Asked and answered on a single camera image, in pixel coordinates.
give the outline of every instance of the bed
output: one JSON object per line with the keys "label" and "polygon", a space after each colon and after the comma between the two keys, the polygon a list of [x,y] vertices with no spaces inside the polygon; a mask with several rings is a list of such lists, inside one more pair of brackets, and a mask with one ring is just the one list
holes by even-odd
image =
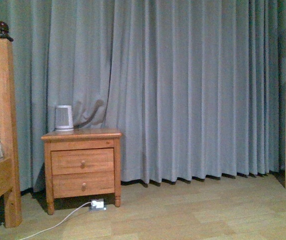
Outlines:
{"label": "bed", "polygon": [[0,197],[4,195],[7,228],[22,221],[12,41],[7,24],[0,22]]}

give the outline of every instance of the wooden nightstand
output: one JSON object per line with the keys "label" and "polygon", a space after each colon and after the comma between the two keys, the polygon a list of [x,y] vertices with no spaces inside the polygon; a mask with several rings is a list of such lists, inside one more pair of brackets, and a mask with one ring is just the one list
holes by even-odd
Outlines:
{"label": "wooden nightstand", "polygon": [[48,214],[54,199],[115,194],[121,205],[120,137],[112,128],[53,131],[44,136]]}

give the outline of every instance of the bedpost finial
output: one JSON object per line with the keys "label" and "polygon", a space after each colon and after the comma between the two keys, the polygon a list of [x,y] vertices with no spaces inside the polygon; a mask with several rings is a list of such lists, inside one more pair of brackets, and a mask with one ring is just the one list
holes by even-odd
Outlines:
{"label": "bedpost finial", "polygon": [[9,41],[14,41],[9,35],[9,27],[4,21],[0,21],[0,39],[8,39]]}

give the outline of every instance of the laminate floor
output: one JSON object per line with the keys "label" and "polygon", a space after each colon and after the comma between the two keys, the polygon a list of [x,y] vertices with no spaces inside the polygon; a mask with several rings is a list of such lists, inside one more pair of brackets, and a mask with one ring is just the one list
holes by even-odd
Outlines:
{"label": "laminate floor", "polygon": [[[207,178],[122,186],[122,205],[83,207],[60,226],[31,240],[286,240],[286,189],[274,175]],[[59,223],[88,197],[55,201],[47,215],[44,193],[22,197],[23,222],[0,226],[0,239],[18,240]]]}

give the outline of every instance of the curtain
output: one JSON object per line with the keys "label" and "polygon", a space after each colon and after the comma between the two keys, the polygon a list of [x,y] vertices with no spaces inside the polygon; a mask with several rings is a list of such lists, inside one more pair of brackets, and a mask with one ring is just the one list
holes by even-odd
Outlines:
{"label": "curtain", "polygon": [[43,188],[40,137],[62,104],[76,127],[124,134],[123,181],[278,171],[276,0],[0,4],[22,189]]}

